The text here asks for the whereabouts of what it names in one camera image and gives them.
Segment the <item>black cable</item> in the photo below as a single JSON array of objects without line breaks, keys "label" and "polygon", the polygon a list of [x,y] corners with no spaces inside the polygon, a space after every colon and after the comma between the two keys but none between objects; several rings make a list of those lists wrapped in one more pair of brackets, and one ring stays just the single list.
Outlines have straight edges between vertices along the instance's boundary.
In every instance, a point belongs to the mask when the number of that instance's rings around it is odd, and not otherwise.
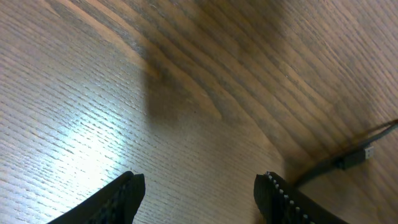
[{"label": "black cable", "polygon": [[344,150],[344,153],[338,156],[319,162],[315,167],[308,170],[298,180],[296,180],[293,186],[300,187],[309,180],[312,180],[315,177],[325,174],[336,168],[347,169],[351,166],[362,163],[366,159],[369,159],[373,155],[373,148],[370,147],[370,144],[388,135],[395,128],[398,128],[398,119],[383,124],[382,126],[373,129],[372,132],[380,130],[382,128],[386,129],[378,134],[375,134],[365,140],[358,142],[355,145],[348,147],[347,150]]}]

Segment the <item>black usb plug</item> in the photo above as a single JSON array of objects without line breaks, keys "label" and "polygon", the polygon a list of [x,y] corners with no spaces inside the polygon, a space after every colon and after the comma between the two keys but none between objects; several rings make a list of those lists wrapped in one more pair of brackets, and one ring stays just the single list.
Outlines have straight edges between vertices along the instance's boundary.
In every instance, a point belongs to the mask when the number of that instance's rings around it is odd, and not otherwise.
[{"label": "black usb plug", "polygon": [[337,160],[336,166],[340,169],[346,170],[350,167],[356,166],[364,162],[366,159],[372,158],[373,154],[374,147],[367,146],[365,148],[351,152],[347,155],[343,155],[340,159]]}]

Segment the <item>wood grain pattern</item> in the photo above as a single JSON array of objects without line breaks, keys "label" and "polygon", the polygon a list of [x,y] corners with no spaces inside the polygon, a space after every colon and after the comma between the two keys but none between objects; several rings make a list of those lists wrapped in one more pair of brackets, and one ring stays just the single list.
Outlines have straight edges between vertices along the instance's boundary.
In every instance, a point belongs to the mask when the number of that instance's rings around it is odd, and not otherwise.
[{"label": "wood grain pattern", "polygon": [[[45,223],[126,170],[134,223],[259,223],[294,180],[398,116],[393,0],[0,1],[0,222]],[[350,223],[398,219],[398,133],[303,192]]]}]

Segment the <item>usb connector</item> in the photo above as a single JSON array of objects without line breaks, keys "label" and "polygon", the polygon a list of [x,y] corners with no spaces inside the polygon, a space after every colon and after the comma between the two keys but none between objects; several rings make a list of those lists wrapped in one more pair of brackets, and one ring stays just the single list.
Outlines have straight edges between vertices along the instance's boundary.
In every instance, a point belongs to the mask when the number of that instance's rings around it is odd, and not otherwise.
[{"label": "usb connector", "polygon": [[338,159],[336,166],[340,169],[346,170],[350,167],[356,166],[364,162],[366,159],[372,158],[373,154],[374,147],[368,146],[364,149],[359,149],[357,151],[349,153],[348,155],[343,155],[340,159]]}]

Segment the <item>wooden table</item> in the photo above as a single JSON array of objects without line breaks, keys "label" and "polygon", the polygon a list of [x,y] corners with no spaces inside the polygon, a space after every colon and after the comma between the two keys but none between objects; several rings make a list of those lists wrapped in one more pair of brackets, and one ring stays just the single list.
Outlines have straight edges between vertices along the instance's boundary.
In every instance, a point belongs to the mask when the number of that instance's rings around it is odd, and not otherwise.
[{"label": "wooden table", "polygon": [[[259,223],[294,180],[398,117],[395,0],[0,0],[0,222],[45,223],[124,171],[134,223]],[[398,219],[398,133],[302,191]]]}]

